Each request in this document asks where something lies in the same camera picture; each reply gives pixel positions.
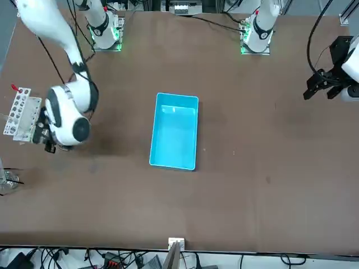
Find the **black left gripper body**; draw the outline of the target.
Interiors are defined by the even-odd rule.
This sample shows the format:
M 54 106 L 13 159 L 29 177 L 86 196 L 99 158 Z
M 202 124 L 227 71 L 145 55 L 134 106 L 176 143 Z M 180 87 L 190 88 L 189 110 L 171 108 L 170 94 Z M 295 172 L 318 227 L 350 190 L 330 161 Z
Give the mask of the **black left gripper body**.
M 338 69 L 347 57 L 353 36 L 338 36 L 330 45 L 333 68 Z

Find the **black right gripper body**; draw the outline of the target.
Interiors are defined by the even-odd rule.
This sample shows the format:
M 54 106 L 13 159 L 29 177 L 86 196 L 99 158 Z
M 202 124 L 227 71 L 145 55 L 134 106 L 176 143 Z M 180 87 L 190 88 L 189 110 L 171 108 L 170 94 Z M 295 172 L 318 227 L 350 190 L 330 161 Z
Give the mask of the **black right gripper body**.
M 52 137 L 49 120 L 45 115 L 45 112 L 45 107 L 41 107 L 39 117 L 35 122 L 35 129 L 31 141 L 34 144 L 44 144 L 44 150 L 48 153 L 54 154 L 56 152 L 56 142 Z

